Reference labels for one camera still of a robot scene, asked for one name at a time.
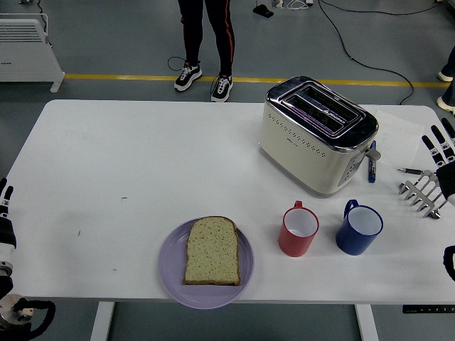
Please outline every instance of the robotic hand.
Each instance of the robotic hand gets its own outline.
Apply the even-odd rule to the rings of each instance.
[[[453,126],[446,118],[443,118],[441,122],[446,129],[447,134],[450,136],[451,142],[455,145],[455,130]],[[441,188],[442,195],[446,201],[455,206],[455,153],[450,144],[446,142],[437,126],[432,126],[432,132],[438,140],[444,156],[440,154],[428,136],[423,136],[422,140],[430,151],[434,162],[438,166],[436,176],[439,181],[439,187]]]
[[[7,180],[0,180],[0,196],[6,187]],[[26,298],[9,294],[13,289],[11,274],[13,264],[11,255],[16,249],[16,236],[13,224],[8,219],[8,206],[13,187],[9,186],[0,204],[0,339],[2,341],[28,341],[43,334],[55,315],[55,304],[50,301],[28,301]],[[33,309],[47,309],[43,323],[31,330],[29,322]]]

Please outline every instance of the toaster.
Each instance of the toaster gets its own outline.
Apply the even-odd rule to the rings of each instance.
[[[293,77],[267,92],[259,144],[310,192],[336,193],[353,178],[370,148],[376,118],[325,85]]]

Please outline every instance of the toaster lever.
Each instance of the toaster lever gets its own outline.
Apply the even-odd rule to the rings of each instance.
[[[370,160],[377,161],[381,158],[381,153],[375,148],[367,149],[365,156]]]

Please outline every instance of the shoe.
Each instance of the shoe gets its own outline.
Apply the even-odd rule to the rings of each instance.
[[[442,100],[442,97],[438,98],[436,103],[441,109],[444,109],[446,112],[451,112],[452,114],[455,114],[455,107],[451,107],[450,105],[445,104],[444,101]]]
[[[197,66],[190,66],[189,63],[185,63],[182,67],[182,73],[179,78],[177,78],[173,87],[177,91],[187,90],[194,80],[197,80],[202,76],[202,70],[200,69],[199,63]]]
[[[215,89],[212,92],[212,102],[226,102],[232,89],[232,76],[218,75]]]
[[[451,82],[454,79],[453,77],[446,76],[442,72],[438,73],[438,78],[443,82]]]

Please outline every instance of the table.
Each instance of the table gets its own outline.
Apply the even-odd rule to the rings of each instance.
[[[379,160],[374,184],[367,181],[364,161],[342,190],[314,197],[261,152],[263,106],[48,103],[8,175],[15,187],[9,217],[18,240],[14,291],[38,298],[170,299],[158,277],[161,244],[183,222],[224,215],[255,253],[255,270],[239,301],[455,302],[455,283],[442,264],[444,249],[455,243],[455,209],[447,205],[440,220],[424,219],[398,195],[400,183],[417,177],[397,168],[436,168],[423,143],[410,164]],[[443,131],[427,107],[364,107],[417,123],[429,136],[432,124]],[[406,124],[379,121],[386,138],[410,137]],[[352,198],[385,221],[360,256],[344,254],[334,238]],[[282,215],[295,200],[321,223],[308,253],[296,259],[277,245]]]

